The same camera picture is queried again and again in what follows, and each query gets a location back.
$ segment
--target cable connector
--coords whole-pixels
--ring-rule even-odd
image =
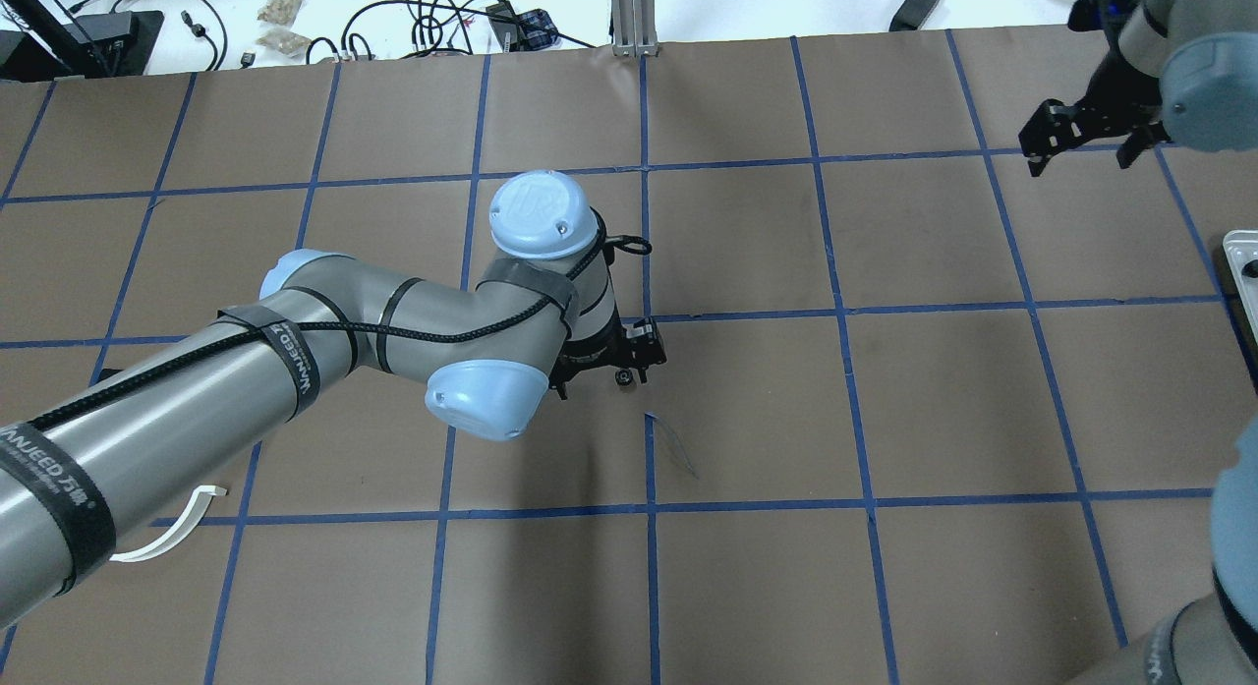
[[[203,26],[200,24],[194,24],[192,23],[192,14],[187,14],[186,9],[180,13],[180,16],[184,19],[184,24],[187,25],[189,30],[192,31],[194,36],[196,36],[198,39],[200,39],[201,36],[205,35],[205,26]]]

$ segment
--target blue joint cap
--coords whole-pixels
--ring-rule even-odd
[[[1194,39],[1162,68],[1162,123],[1195,151],[1258,147],[1258,34]]]
[[[1240,464],[1223,471],[1210,505],[1210,548],[1219,584],[1258,628],[1258,417],[1237,440]]]
[[[327,254],[323,250],[298,248],[297,250],[291,251],[291,254],[282,256],[282,259],[276,263],[276,268],[270,268],[267,277],[262,278],[262,288],[258,290],[258,299],[267,299],[267,297],[274,295],[276,292],[278,292],[279,288],[288,282],[288,278],[292,278],[293,273],[297,273],[302,265],[313,263],[313,260],[320,259],[321,256],[348,256],[352,259],[352,256],[346,254]]]
[[[561,259],[599,236],[581,185],[559,171],[512,176],[489,202],[489,229],[501,250],[518,259]]]
[[[424,403],[455,430],[506,442],[523,434],[548,388],[545,372],[526,363],[464,359],[429,377]]]

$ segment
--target gray robotic arm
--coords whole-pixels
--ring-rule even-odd
[[[1068,26],[1105,30],[1110,53],[1072,106],[1040,103],[1018,138],[1033,176],[1053,156],[1127,136],[1126,168],[1159,142],[1258,147],[1258,0],[1078,0]]]
[[[347,255],[296,250],[257,304],[24,424],[0,426],[0,627],[65,592],[216,466],[355,367],[426,383],[437,417],[491,440],[526,429],[547,390],[593,367],[664,363],[652,319],[621,326],[608,238],[562,173],[503,185],[499,254],[476,290]]]

